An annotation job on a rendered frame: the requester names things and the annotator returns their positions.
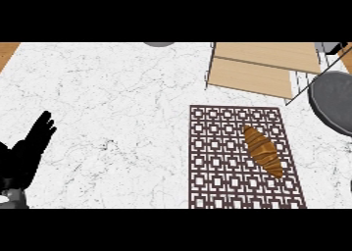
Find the brown patterned placemat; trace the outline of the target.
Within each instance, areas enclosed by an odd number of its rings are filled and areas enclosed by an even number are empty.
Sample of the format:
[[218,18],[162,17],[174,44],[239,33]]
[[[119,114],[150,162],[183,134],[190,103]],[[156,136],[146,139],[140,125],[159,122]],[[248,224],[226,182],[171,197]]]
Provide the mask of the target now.
[[[283,176],[248,152],[245,128],[273,142]],[[307,201],[280,109],[193,105],[189,130],[189,207],[304,209]]]

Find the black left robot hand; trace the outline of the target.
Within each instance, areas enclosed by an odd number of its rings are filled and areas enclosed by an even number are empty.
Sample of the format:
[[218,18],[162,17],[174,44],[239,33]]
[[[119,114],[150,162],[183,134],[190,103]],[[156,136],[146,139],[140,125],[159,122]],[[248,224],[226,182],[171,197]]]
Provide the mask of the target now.
[[57,131],[51,113],[45,111],[29,135],[13,148],[0,142],[0,194],[10,189],[26,190],[35,180],[41,157]]

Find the brown croissant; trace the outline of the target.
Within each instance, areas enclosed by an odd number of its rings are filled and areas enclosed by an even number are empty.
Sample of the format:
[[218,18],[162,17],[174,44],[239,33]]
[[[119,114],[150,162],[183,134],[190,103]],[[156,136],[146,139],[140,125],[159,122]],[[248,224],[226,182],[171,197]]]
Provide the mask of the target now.
[[283,177],[283,167],[276,145],[270,138],[249,125],[245,126],[248,152],[255,162],[276,177]]

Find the dark grey frying pan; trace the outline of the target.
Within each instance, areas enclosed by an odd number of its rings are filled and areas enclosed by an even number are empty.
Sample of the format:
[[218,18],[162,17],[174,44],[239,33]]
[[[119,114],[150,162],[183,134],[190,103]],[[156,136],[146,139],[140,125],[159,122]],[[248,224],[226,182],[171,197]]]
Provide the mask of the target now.
[[311,83],[308,97],[322,122],[352,138],[352,75],[339,71],[323,73]]

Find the wooden tiered shelf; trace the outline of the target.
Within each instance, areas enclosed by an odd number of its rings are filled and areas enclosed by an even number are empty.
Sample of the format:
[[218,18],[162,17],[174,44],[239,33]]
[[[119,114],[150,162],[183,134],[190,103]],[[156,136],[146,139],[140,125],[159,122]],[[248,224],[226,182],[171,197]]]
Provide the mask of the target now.
[[352,42],[214,42],[205,86],[291,104],[329,72],[352,75]]

